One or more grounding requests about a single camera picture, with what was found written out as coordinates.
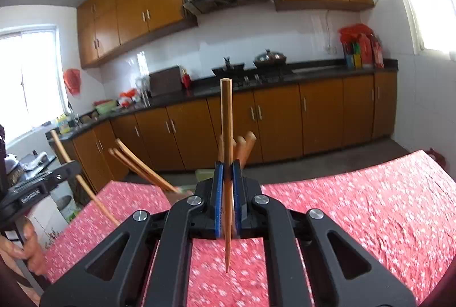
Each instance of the metal screw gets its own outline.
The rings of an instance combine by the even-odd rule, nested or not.
[[[314,220],[321,220],[324,216],[324,213],[320,209],[311,209],[309,216],[311,216]]]
[[[192,195],[191,197],[188,197],[187,203],[190,205],[200,205],[202,203],[202,199],[196,195]]]
[[[144,221],[147,218],[147,212],[146,211],[136,211],[133,213],[133,220],[141,222]]]
[[[257,195],[254,198],[257,204],[267,204],[269,203],[269,198],[266,195]]]

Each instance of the red tablecloth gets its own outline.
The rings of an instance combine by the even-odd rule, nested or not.
[[[321,208],[422,302],[455,255],[456,183],[424,152],[361,171],[263,186],[290,209]],[[111,182],[98,195],[114,216],[170,206],[153,187]],[[91,202],[46,253],[55,282],[114,226]],[[268,306],[262,240],[235,240],[229,274],[222,241],[195,240],[188,306]]]

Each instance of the backsplash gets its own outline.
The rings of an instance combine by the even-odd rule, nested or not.
[[[103,65],[106,96],[135,86],[138,76],[180,65],[192,79],[213,76],[214,67],[245,63],[254,68],[255,56],[266,48],[284,53],[287,62],[343,57],[337,30],[360,22],[360,14],[327,10],[276,12],[273,3],[237,7],[198,18],[199,27],[175,33]],[[329,53],[328,42],[336,48]]]

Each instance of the countertop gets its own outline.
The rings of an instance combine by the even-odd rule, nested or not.
[[[345,60],[319,60],[312,62],[302,62],[287,64],[287,70],[291,70],[289,74],[283,74],[279,79],[272,82],[260,82],[252,80],[248,85],[239,85],[233,87],[233,92],[249,91],[254,89],[262,89],[268,87],[277,87],[288,84],[296,84],[302,82],[313,81],[316,79],[327,79],[327,78],[343,78],[349,76],[357,76],[364,74],[374,74],[378,72],[397,72],[398,63],[397,60],[385,59],[385,68],[373,68],[373,69],[349,69],[345,65]],[[249,74],[255,74],[256,69],[247,70]],[[76,136],[90,130],[91,128],[99,125],[100,123],[117,118],[120,116],[126,116],[134,114],[143,110],[150,110],[162,107],[168,107],[174,104],[184,103],[186,101],[192,101],[197,99],[204,99],[210,96],[220,94],[220,85],[217,77],[211,77],[205,79],[203,82],[199,80],[192,83],[190,90],[182,90],[179,92],[173,92],[165,95],[155,96],[149,98],[150,106],[144,105],[144,103],[136,103],[129,108],[121,109],[115,112],[104,114],[97,117],[96,119],[75,128],[69,133],[60,135],[60,140],[71,140]],[[53,142],[50,133],[46,134],[47,141]]]

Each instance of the white wall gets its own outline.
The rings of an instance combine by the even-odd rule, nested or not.
[[[144,51],[149,72],[181,65],[192,79],[213,76],[214,67],[233,64],[255,67],[253,60],[266,48],[281,51],[289,62],[343,57],[337,30],[360,22],[359,13],[331,11],[328,16],[331,46],[329,54],[326,10],[278,13],[273,3],[232,8],[198,18],[199,27],[153,41],[101,67],[106,96],[117,97],[134,86],[140,74],[137,53]]]
[[[58,29],[63,71],[68,68],[81,69],[75,8],[45,5],[0,7],[0,32],[43,25],[53,25]],[[92,110],[94,101],[105,99],[99,69],[82,70],[81,94],[78,96],[67,94],[76,113],[83,114]],[[43,95],[43,102],[46,102],[45,95]],[[18,155],[19,158],[32,150],[52,152],[44,137],[44,131],[35,132],[13,146],[8,146],[8,152]]]
[[[448,56],[417,51],[403,0],[380,0],[361,14],[382,40],[386,56],[398,59],[394,140],[410,151],[434,148],[456,179],[456,63]]]

